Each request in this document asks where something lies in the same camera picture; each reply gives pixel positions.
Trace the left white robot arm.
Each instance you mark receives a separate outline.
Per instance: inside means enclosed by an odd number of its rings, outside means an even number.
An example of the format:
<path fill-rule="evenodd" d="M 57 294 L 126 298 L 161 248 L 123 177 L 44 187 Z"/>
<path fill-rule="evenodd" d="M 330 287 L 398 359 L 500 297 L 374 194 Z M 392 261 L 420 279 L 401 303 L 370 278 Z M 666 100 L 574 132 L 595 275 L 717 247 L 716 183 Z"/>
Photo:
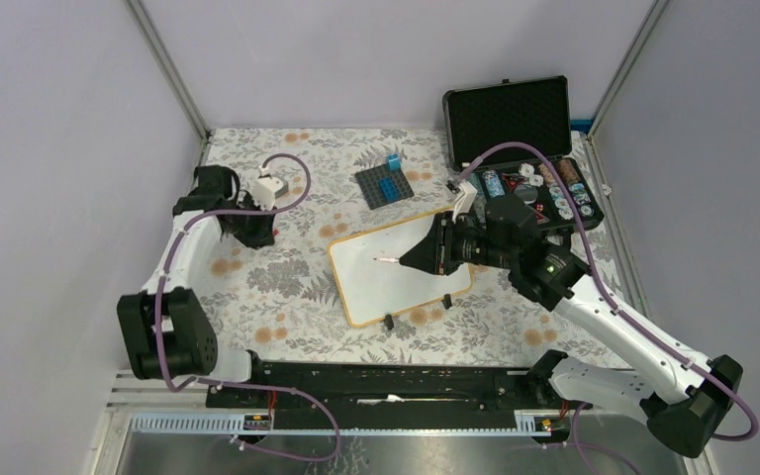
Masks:
<path fill-rule="evenodd" d="M 117 315 L 131 368 L 141 380 L 207 376 L 230 366 L 198 294 L 209 259 L 224 238 L 258 249 L 274 243 L 275 201 L 289 189 L 262 171 L 249 189 L 221 165 L 196 168 L 195 184 L 172 208 L 172 236 L 137 294 L 124 295 Z"/>

